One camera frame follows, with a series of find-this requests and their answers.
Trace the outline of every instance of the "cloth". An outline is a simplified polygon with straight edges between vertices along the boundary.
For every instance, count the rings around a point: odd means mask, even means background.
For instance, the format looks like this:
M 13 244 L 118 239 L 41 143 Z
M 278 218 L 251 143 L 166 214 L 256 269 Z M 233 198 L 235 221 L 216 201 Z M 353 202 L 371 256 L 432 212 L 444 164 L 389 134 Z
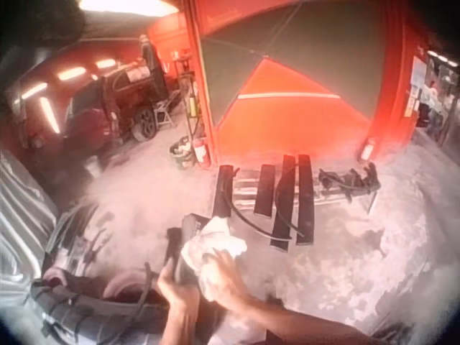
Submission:
M 435 88 L 429 88 L 427 85 L 422 87 L 420 102 L 432 109 L 438 109 L 441 106 L 438 100 L 438 91 Z
M 212 218 L 199 234 L 184 244 L 180 252 L 185 263 L 198 278 L 198 285 L 203 297 L 210 302 L 213 300 L 213 296 L 209 292 L 212 277 L 202 275 L 201 268 L 205 263 L 203 255 L 213 254 L 214 250 L 226 250 L 234 259 L 247 251 L 247 245 L 243 239 L 230 235 L 227 218 Z

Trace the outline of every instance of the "hand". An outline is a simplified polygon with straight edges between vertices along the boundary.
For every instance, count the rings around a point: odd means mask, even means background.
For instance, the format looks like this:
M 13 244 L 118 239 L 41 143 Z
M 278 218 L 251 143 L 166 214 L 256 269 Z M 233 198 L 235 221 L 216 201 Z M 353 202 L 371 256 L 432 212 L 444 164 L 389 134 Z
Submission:
M 207 254 L 201 268 L 201 277 L 218 304 L 230 311 L 242 311 L 249 295 L 235 261 L 227 251 Z
M 158 277 L 158 288 L 169 302 L 172 311 L 198 314 L 200 293 L 195 285 L 179 285 L 174 282 L 173 259 L 169 259 Z

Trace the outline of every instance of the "ceiling light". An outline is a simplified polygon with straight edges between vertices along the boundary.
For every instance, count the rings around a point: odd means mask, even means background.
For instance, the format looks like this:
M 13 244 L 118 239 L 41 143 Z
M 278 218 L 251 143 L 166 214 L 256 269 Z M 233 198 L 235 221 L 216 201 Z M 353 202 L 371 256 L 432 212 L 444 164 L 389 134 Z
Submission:
M 61 73 L 58 73 L 57 77 L 62 81 L 68 81 L 69 79 L 78 77 L 86 72 L 86 69 L 83 67 L 75 67 L 70 70 L 65 70 Z
M 46 83 L 40 83 L 34 86 L 33 88 L 30 88 L 28 91 L 24 92 L 21 96 L 22 99 L 29 98 L 31 95 L 35 95 L 37 92 L 40 92 L 41 90 L 45 90 L 48 84 Z
M 87 11 L 133 13 L 149 17 L 164 17 L 178 12 L 173 5 L 161 0 L 81 0 L 80 8 Z
M 48 122 L 50 123 L 52 130 L 59 134 L 59 126 L 56 122 L 55 115 L 52 112 L 50 101 L 48 101 L 48 98 L 46 97 L 40 97 L 40 104 L 42 105 L 43 112 L 45 113 L 45 116 L 48 119 Z
M 107 68 L 107 67 L 112 67 L 115 66 L 116 61 L 114 59 L 108 59 L 108 60 L 101 60 L 96 63 L 96 66 L 98 68 Z

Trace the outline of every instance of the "fluorescent light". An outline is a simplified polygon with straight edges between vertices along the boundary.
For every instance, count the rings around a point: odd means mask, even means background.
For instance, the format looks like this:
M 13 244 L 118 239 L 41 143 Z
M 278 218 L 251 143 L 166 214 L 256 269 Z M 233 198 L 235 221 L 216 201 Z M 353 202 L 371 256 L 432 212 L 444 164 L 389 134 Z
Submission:
M 133 13 L 148 17 L 164 17 L 178 12 L 173 5 L 161 0 L 81 0 L 80 8 L 86 11 Z
M 279 98 L 279 97 L 313 97 L 313 98 L 340 98 L 332 93 L 316 92 L 266 92 L 266 93 L 246 93 L 238 95 L 238 99 L 252 98 Z
M 45 90 L 48 84 L 46 83 L 40 83 L 34 86 L 33 88 L 30 88 L 28 91 L 24 92 L 21 96 L 22 99 L 29 98 L 32 95 L 35 95 L 37 92 L 40 92 L 41 90 Z
M 96 66 L 98 66 L 98 68 L 112 67 L 115 66 L 115 64 L 116 61 L 114 59 L 107 59 L 96 62 Z
M 48 101 L 48 98 L 46 97 L 40 97 L 40 104 L 42 105 L 43 112 L 45 113 L 52 130 L 59 133 L 59 126 L 56 122 L 55 114 L 52 112 L 50 101 Z
M 61 73 L 58 73 L 58 78 L 62 81 L 68 81 L 69 79 L 78 77 L 86 72 L 86 69 L 83 67 L 75 67 L 70 70 L 65 70 Z

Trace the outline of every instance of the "poster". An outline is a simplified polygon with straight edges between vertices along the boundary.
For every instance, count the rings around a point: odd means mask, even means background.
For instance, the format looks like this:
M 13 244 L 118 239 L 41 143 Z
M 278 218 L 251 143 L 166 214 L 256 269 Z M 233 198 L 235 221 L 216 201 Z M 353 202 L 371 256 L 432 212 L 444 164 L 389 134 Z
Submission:
M 422 86 L 425 84 L 426 69 L 426 63 L 415 56 L 412 67 L 412 76 L 410 77 L 410 83 L 413 86 L 422 88 Z

